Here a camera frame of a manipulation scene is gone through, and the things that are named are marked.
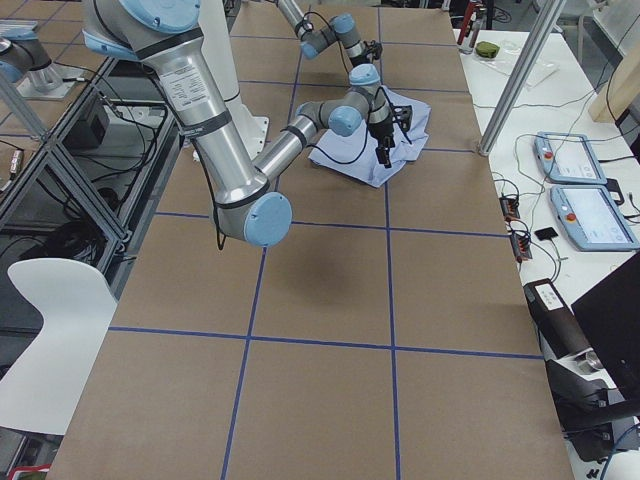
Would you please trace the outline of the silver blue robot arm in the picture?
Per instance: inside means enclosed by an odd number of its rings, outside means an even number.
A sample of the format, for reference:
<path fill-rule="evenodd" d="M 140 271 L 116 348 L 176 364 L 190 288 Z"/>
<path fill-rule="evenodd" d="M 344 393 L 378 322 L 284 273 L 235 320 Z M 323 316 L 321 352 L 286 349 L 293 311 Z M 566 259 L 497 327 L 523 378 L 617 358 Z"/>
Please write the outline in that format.
<path fill-rule="evenodd" d="M 292 27 L 303 55 L 309 60 L 334 44 L 344 50 L 353 67 L 373 63 L 382 56 L 382 45 L 376 40 L 364 41 L 349 13 L 325 20 L 316 12 L 304 13 L 295 1 L 273 1 L 273 4 Z"/>
<path fill-rule="evenodd" d="M 194 145 L 205 170 L 220 240 L 268 247 L 286 236 L 292 208 L 272 184 L 323 130 L 347 137 L 365 124 L 378 142 L 378 162 L 391 165 L 394 108 L 374 64 L 382 46 L 363 41 L 350 14 L 316 29 L 296 2 L 278 2 L 306 58 L 333 44 L 344 48 L 352 65 L 350 87 L 339 99 L 303 104 L 276 140 L 252 157 L 218 87 L 221 64 L 203 52 L 205 43 L 220 46 L 225 64 L 234 64 L 221 2 L 85 1 L 82 6 L 90 50 L 155 72 L 182 135 Z"/>

